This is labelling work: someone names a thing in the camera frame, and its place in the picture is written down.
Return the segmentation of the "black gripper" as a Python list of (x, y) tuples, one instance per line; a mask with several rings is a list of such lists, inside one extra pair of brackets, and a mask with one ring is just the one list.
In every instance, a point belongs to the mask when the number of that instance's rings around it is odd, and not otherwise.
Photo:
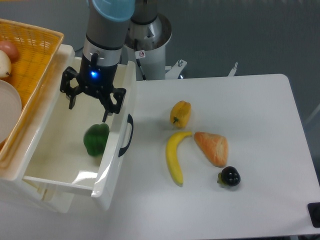
[[(98, 98), (104, 107), (102, 122), (105, 123), (108, 116), (119, 114), (127, 90), (114, 87), (114, 78), (118, 65), (103, 66), (98, 62), (91, 62), (82, 54), (79, 73), (68, 66), (62, 73), (60, 92), (64, 93), (69, 100), (68, 108), (73, 109), (77, 95), (85, 93)], [(72, 87), (71, 81), (76, 80), (77, 85)]]

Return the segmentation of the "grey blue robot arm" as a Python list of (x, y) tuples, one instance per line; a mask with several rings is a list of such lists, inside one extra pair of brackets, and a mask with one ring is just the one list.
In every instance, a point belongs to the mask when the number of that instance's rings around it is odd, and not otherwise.
[(71, 66), (62, 73), (60, 92), (69, 99), (69, 109), (77, 95), (98, 99), (104, 107), (102, 121), (118, 114), (126, 89), (114, 87), (130, 19), (135, 11), (133, 0), (90, 0), (89, 19), (79, 71)]

